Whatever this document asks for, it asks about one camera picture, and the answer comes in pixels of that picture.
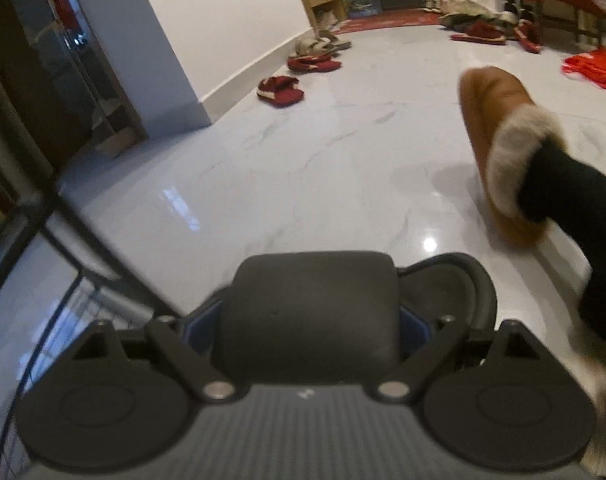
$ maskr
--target red shoe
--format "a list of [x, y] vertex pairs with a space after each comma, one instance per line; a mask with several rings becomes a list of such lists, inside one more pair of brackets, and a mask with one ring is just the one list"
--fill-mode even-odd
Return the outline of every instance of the red shoe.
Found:
[[330, 54], [323, 56], [301, 56], [288, 59], [288, 68], [294, 72], [331, 72], [342, 66], [339, 61], [332, 61]]
[[543, 40], [541, 39], [541, 32], [537, 23], [532, 23], [528, 20], [520, 20], [518, 27], [514, 32], [520, 46], [523, 47], [526, 52], [540, 54], [543, 49]]
[[472, 43], [484, 43], [491, 45], [504, 45], [507, 43], [505, 34], [498, 28], [483, 20], [477, 20], [465, 30], [464, 34], [452, 34], [449, 37], [454, 41], [471, 41]]
[[259, 83], [256, 95], [274, 106], [285, 107], [301, 101], [305, 94], [298, 89], [298, 79], [279, 75], [263, 79]]

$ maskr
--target person's leg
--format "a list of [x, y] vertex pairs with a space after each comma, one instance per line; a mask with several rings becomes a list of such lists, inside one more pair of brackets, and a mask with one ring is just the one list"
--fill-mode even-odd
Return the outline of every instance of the person's leg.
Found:
[[579, 313], [606, 340], [606, 176], [565, 153], [558, 121], [512, 74], [469, 70], [460, 101], [499, 229], [513, 244], [532, 246], [550, 218], [576, 241], [592, 266]]

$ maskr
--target red doormat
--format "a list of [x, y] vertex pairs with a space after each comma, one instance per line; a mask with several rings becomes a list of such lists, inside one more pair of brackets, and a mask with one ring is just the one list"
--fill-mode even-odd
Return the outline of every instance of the red doormat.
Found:
[[368, 18], [357, 18], [342, 22], [335, 32], [345, 34], [346, 32], [360, 32], [362, 30], [374, 30], [375, 28], [413, 27], [414, 25], [438, 25], [440, 14], [425, 12], [422, 9], [390, 10], [378, 16]]

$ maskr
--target tile floor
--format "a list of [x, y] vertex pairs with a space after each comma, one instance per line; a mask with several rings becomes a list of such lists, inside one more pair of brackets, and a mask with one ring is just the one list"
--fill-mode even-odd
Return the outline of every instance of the tile floor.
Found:
[[[605, 173], [606, 91], [561, 75], [566, 54], [553, 48], [535, 56], [517, 44], [455, 43], [439, 27], [350, 39], [341, 70], [301, 77], [302, 103], [277, 110], [250, 94], [206, 130], [147, 142], [107, 167], [77, 168], [65, 193], [185, 313], [251, 254], [377, 250], [406, 266], [464, 251], [493, 278], [499, 319], [523, 320], [560, 357], [582, 352], [573, 320], [586, 262], [559, 230], [533, 251], [514, 251], [499, 238], [456, 83], [470, 66], [515, 73], [558, 113], [572, 153]], [[29, 278], [14, 283], [30, 284], [23, 294], [35, 310], [31, 321], [0, 322], [0, 356], [12, 338], [30, 337], [61, 294], [52, 276], [68, 269], [35, 265], [34, 254], [15, 270]], [[7, 288], [2, 312], [20, 303]], [[0, 384], [11, 384], [17, 371], [3, 367]]]

